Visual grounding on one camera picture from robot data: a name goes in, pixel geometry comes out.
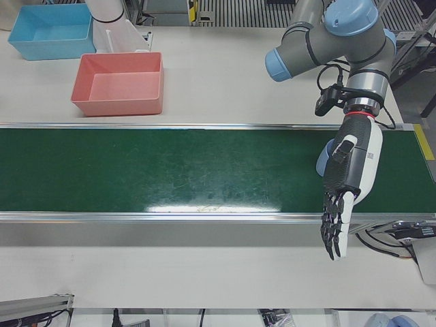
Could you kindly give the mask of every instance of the red ring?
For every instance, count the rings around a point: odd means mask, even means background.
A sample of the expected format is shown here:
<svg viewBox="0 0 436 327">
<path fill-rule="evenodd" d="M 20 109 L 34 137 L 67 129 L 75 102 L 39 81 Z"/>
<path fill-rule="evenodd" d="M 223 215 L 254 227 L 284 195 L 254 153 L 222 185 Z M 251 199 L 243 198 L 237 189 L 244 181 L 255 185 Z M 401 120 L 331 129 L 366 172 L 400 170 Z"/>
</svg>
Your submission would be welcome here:
<svg viewBox="0 0 436 327">
<path fill-rule="evenodd" d="M 375 119 L 375 116 L 373 114 L 370 114 L 369 112 L 365 112 L 365 111 L 350 111 L 347 114 L 345 114 L 346 116 L 349 116 L 351 114 L 364 114 L 365 116 L 369 116 Z"/>
</svg>

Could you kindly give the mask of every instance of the white cylinder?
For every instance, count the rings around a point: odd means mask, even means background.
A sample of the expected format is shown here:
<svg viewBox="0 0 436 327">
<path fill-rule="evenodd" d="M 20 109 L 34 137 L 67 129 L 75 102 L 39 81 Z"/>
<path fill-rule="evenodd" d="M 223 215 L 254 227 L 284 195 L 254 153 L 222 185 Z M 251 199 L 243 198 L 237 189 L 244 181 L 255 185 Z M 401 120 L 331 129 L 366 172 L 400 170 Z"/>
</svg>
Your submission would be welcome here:
<svg viewBox="0 0 436 327">
<path fill-rule="evenodd" d="M 102 22 L 117 19 L 123 12 L 120 0 L 85 0 L 85 2 L 93 17 Z"/>
</svg>

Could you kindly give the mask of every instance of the green conveyor belt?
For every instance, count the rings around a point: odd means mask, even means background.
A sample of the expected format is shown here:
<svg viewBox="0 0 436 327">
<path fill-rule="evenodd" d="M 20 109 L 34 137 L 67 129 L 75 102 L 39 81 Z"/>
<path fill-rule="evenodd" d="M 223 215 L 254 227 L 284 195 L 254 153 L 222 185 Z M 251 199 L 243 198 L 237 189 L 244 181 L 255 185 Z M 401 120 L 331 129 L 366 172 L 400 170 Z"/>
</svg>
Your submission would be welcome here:
<svg viewBox="0 0 436 327">
<path fill-rule="evenodd" d="M 318 213 L 315 162 L 335 131 L 0 129 L 0 211 Z M 384 133 L 354 212 L 436 213 L 412 131 Z"/>
</svg>

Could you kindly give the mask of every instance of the yellow tape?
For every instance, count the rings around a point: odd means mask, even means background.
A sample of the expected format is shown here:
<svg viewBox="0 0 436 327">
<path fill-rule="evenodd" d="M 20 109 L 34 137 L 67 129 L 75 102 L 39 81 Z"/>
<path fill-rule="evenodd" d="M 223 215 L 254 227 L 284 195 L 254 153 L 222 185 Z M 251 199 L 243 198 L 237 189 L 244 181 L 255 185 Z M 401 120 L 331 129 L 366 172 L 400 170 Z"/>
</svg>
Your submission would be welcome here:
<svg viewBox="0 0 436 327">
<path fill-rule="evenodd" d="M 422 153 L 424 153 L 424 157 L 426 160 L 435 160 L 435 155 L 433 154 L 430 144 L 425 137 L 424 131 L 422 130 L 422 126 L 420 124 L 414 124 L 415 134 L 418 138 L 418 142 L 420 143 Z"/>
<path fill-rule="evenodd" d="M 195 22 L 197 20 L 198 0 L 189 0 L 189 21 Z"/>
</svg>

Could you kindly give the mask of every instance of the metal grating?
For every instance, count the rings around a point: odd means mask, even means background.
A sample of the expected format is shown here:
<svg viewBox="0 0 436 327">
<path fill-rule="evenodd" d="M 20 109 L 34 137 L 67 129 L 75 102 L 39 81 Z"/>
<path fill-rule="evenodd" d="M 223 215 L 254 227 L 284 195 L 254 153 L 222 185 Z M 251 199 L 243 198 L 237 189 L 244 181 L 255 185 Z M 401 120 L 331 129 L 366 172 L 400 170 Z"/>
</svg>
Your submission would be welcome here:
<svg viewBox="0 0 436 327">
<path fill-rule="evenodd" d="M 382 0 L 375 0 L 376 5 L 381 2 Z M 412 0 L 392 0 L 381 15 L 381 20 L 385 28 L 393 32 L 422 29 L 422 18 Z"/>
<path fill-rule="evenodd" d="M 266 0 L 200 0 L 200 26 L 287 27 L 294 5 Z M 201 20 L 209 17 L 210 21 Z"/>
</svg>

